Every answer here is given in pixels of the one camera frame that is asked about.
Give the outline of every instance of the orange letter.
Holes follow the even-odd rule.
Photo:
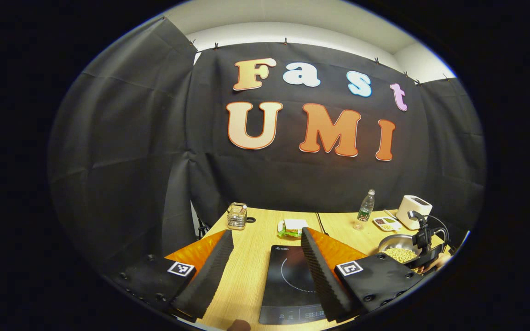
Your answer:
[[[250,103],[229,103],[226,109],[230,113],[229,139],[233,144],[245,149],[261,149],[269,146],[275,139],[277,112],[282,110],[281,103],[261,103],[259,108],[263,115],[263,132],[261,136],[251,137],[247,134],[247,115],[253,109]]]
[[[274,59],[252,59],[248,61],[239,61],[235,63],[238,67],[238,83],[232,86],[235,91],[251,90],[253,88],[260,88],[263,83],[256,80],[256,76],[259,75],[262,79],[269,76],[269,69],[265,65],[260,65],[255,68],[257,64],[269,65],[269,67],[275,67],[277,64]]]
[[[357,123],[361,115],[356,111],[343,110],[339,119],[333,124],[330,115],[323,105],[317,103],[306,103],[302,109],[308,113],[308,124],[305,131],[304,142],[300,144],[303,152],[316,153],[320,145],[316,138],[320,135],[322,146],[326,153],[330,152],[340,137],[340,143],[334,152],[342,156],[357,156],[355,140],[357,138]]]
[[[390,161],[392,159],[392,132],[396,126],[387,120],[377,121],[381,128],[379,141],[379,150],[376,153],[376,159],[380,161]]]

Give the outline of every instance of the lettuce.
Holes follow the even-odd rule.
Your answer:
[[[289,235],[290,237],[296,237],[296,238],[301,237],[301,231],[300,231],[300,233],[286,231],[286,226],[285,225],[283,226],[283,230],[282,231],[278,231],[277,232],[277,236],[281,238],[281,237],[283,237],[284,234],[285,235]]]

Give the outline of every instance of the black induction cooker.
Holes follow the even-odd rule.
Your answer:
[[[324,318],[302,248],[272,245],[259,323],[299,324]]]

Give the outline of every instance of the bread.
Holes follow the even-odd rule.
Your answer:
[[[297,220],[294,218],[286,218],[284,223],[286,224],[286,231],[290,232],[301,232],[302,228],[308,227],[308,223],[305,220]]]

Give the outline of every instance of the water bottle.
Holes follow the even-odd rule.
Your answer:
[[[361,222],[355,222],[354,228],[357,230],[360,230],[363,228],[363,222],[367,222],[369,220],[369,216],[374,211],[374,203],[375,203],[375,190],[370,190],[368,192],[368,196],[363,199],[363,202],[361,203],[361,207],[359,208],[359,213],[357,214],[357,220]]]

